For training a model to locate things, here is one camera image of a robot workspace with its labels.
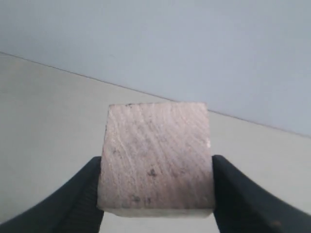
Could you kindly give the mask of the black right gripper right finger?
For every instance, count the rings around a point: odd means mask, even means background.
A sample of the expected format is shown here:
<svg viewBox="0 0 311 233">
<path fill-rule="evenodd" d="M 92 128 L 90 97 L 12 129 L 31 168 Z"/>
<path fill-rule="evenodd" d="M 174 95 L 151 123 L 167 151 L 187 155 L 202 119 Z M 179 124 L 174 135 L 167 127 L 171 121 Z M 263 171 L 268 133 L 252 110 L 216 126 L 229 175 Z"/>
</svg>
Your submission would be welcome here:
<svg viewBox="0 0 311 233">
<path fill-rule="evenodd" d="M 222 233 L 309 233 L 311 216 L 272 195 L 221 155 L 212 157 L 216 208 Z"/>
</svg>

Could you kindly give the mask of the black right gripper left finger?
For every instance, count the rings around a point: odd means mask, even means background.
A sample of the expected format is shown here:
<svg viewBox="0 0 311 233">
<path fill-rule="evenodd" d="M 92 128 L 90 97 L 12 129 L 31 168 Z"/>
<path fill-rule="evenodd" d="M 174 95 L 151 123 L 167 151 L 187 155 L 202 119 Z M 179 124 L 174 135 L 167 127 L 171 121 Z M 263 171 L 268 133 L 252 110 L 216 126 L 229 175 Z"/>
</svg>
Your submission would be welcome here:
<svg viewBox="0 0 311 233">
<path fill-rule="evenodd" d="M 2 233 L 97 233 L 104 216 L 97 207 L 101 158 L 93 157 L 43 201 L 2 223 Z"/>
</svg>

